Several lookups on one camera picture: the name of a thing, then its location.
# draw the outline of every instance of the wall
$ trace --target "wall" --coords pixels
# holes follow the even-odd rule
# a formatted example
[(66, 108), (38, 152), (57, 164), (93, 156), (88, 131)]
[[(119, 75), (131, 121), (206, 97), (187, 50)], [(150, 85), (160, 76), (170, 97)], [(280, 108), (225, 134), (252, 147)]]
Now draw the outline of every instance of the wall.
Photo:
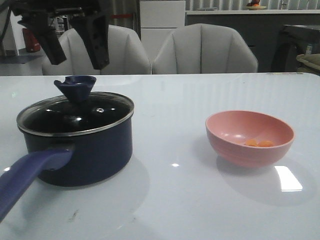
[(22, 18), (21, 16), (15, 16), (13, 14), (11, 14), (10, 16), (10, 22), (12, 27), (12, 33), (14, 36), (15, 46), (18, 50), (24, 49), (26, 47), (24, 36), (22, 33), (22, 29), (24, 28), (24, 26), (18, 23), (18, 21), (20, 21), (21, 18)]
[[(7, 11), (3, 11), (0, 13), (0, 31), (4, 29), (6, 17)], [(9, 53), (10, 55), (16, 55), (18, 53), (11, 23), (9, 23), (8, 28), (6, 30), (3, 39), (3, 47), (7, 54)]]

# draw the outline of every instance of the plate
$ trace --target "plate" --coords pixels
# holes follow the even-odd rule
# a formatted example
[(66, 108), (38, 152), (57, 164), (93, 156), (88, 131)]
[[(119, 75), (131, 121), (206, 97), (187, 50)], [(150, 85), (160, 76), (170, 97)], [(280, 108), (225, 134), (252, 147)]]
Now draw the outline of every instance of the plate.
[(266, 9), (267, 7), (266, 6), (247, 6), (246, 8), (249, 10), (263, 10), (263, 9)]

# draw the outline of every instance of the pink bowl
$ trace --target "pink bowl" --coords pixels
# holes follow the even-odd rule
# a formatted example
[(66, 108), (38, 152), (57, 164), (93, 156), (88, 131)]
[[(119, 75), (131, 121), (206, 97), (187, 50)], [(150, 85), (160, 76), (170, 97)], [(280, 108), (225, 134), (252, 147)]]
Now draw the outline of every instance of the pink bowl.
[[(294, 141), (294, 130), (284, 121), (260, 112), (230, 110), (205, 121), (209, 142), (218, 155), (243, 167), (258, 168), (280, 160)], [(246, 140), (270, 140), (274, 146), (245, 145)]]

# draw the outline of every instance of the kitchen counter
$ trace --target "kitchen counter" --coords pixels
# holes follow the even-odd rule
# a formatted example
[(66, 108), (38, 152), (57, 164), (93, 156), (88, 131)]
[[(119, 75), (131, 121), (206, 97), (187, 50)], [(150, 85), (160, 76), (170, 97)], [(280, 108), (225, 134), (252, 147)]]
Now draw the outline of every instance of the kitchen counter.
[(204, 11), (185, 11), (186, 15), (254, 15), (254, 14), (320, 14), (320, 10), (204, 10)]

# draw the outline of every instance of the blue handle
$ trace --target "blue handle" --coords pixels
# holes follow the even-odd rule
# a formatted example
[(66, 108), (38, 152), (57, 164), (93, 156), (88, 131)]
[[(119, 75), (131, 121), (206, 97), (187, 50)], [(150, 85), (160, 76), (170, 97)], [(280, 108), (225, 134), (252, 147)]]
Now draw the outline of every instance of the blue handle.
[(66, 149), (31, 152), (4, 172), (0, 176), (0, 223), (42, 170), (62, 168), (72, 154)]

